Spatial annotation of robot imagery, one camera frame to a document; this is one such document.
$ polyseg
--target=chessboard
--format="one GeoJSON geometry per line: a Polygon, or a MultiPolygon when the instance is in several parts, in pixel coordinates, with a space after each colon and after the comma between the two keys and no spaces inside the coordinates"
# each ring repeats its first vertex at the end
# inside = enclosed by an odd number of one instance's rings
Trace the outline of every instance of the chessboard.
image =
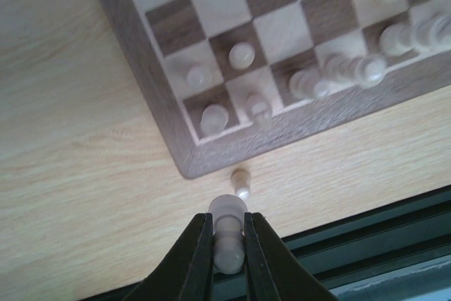
{"type": "Polygon", "coordinates": [[[321,100],[296,99],[289,88],[294,73],[323,69],[332,54],[349,58],[380,54],[384,29],[451,13],[451,0],[100,2],[186,178],[451,85],[451,51],[412,50],[386,57],[386,76],[371,88],[336,85],[321,100]],[[229,62],[230,50],[241,42],[254,48],[246,69],[233,68],[229,62]],[[187,84],[187,73],[196,65],[209,72],[203,87],[187,84]],[[271,106],[268,125],[249,119],[245,100],[253,93],[271,106]],[[225,108],[228,120],[220,132],[206,135],[200,128],[202,114],[212,104],[225,108]]]}

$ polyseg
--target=chessboard border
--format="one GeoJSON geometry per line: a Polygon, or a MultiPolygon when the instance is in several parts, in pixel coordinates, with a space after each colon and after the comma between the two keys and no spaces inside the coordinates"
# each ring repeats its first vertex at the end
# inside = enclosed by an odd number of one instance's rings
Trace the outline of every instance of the chessboard border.
{"type": "Polygon", "coordinates": [[[100,2],[175,165],[188,179],[451,85],[451,51],[447,51],[394,70],[371,89],[352,87],[326,100],[275,116],[266,130],[251,125],[213,142],[196,145],[133,0],[100,2]]]}

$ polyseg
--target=wooden table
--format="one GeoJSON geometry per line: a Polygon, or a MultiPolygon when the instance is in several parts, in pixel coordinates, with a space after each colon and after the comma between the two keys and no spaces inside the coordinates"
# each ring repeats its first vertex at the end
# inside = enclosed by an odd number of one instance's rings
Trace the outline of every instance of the wooden table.
{"type": "MultiPolygon", "coordinates": [[[[2,300],[144,278],[232,193],[178,173],[97,0],[0,0],[2,300]]],[[[280,236],[451,183],[451,87],[241,164],[280,236]]]]}

